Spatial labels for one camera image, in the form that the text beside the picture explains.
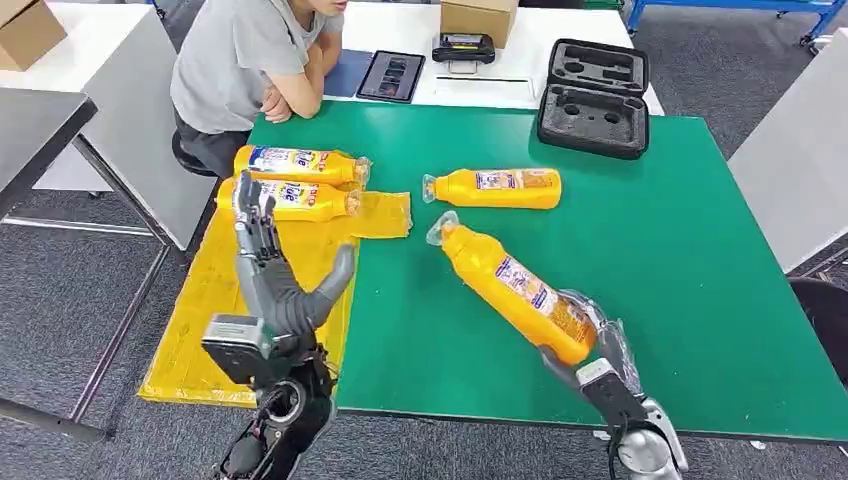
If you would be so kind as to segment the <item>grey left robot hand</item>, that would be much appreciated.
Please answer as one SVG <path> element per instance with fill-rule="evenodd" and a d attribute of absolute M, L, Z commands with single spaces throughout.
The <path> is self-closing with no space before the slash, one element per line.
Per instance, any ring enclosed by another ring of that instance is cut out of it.
<path fill-rule="evenodd" d="M 306 335 L 322 327 L 350 284 L 355 249 L 339 246 L 330 272 L 312 291 L 297 281 L 285 257 L 272 213 L 274 199 L 260 199 L 261 187 L 246 171 L 235 181 L 236 272 L 251 315 L 263 319 L 277 336 Z"/>

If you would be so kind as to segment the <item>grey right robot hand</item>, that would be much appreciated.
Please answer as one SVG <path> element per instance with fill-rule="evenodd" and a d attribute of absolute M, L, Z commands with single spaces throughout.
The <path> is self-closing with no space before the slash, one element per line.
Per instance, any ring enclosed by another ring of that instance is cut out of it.
<path fill-rule="evenodd" d="M 633 352 L 624 333 L 623 322 L 620 319 L 611 320 L 595 300 L 581 292 L 561 289 L 557 293 L 569 306 L 575 307 L 578 314 L 588 318 L 592 331 L 597 337 L 595 346 L 600 356 L 610 363 L 630 393 L 639 401 L 644 400 L 647 395 L 641 385 Z M 562 363 L 547 345 L 540 346 L 538 350 L 544 365 L 556 377 L 573 390 L 580 390 L 576 369 L 573 366 Z"/>

